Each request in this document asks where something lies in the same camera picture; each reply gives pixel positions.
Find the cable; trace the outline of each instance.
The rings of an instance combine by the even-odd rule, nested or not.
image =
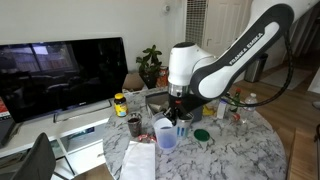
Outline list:
[[[272,96],[271,98],[269,98],[267,100],[264,100],[262,102],[255,103],[255,104],[243,104],[243,103],[239,102],[237,104],[238,107],[262,106],[262,105],[265,105],[265,104],[268,104],[268,103],[274,101],[275,99],[280,97],[286,91],[286,89],[288,88],[288,86],[289,86],[289,84],[291,82],[291,79],[292,79],[292,76],[293,76],[293,70],[294,70],[294,67],[293,67],[293,55],[292,55],[292,49],[291,49],[291,45],[290,45],[289,31],[287,31],[284,34],[284,42],[285,42],[286,49],[287,49],[287,54],[288,54],[288,67],[289,68],[288,68],[288,75],[287,75],[287,78],[286,78],[286,82],[284,83],[283,87],[274,96]]]

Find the potted plant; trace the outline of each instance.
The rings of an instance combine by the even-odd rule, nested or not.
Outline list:
[[[162,55],[161,51],[156,50],[156,45],[142,51],[147,54],[144,57],[137,57],[136,63],[140,63],[139,74],[148,89],[155,88],[159,70],[162,62],[159,61],[158,55]]]

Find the marble table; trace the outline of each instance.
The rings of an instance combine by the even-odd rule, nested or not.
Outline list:
[[[152,89],[126,95],[131,112],[143,116],[143,131],[152,133],[151,118],[145,104],[148,94],[165,91]],[[188,138],[180,140],[174,152],[162,154],[156,145],[156,179],[285,179],[287,162],[283,145],[270,124],[257,112],[246,124],[215,120],[204,116],[191,125]],[[200,142],[196,129],[205,129],[211,138]],[[130,140],[125,118],[113,114],[103,137],[107,167],[114,179],[120,178],[121,164]]]

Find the television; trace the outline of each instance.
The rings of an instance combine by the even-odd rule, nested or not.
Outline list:
[[[112,98],[127,73],[121,37],[0,46],[0,96],[17,123]]]

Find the chair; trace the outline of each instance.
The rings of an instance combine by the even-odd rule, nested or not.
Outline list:
[[[20,169],[16,172],[0,174],[0,179],[11,180],[49,180],[55,174],[61,179],[67,179],[54,172],[56,159],[52,151],[49,139],[45,133],[41,133]]]

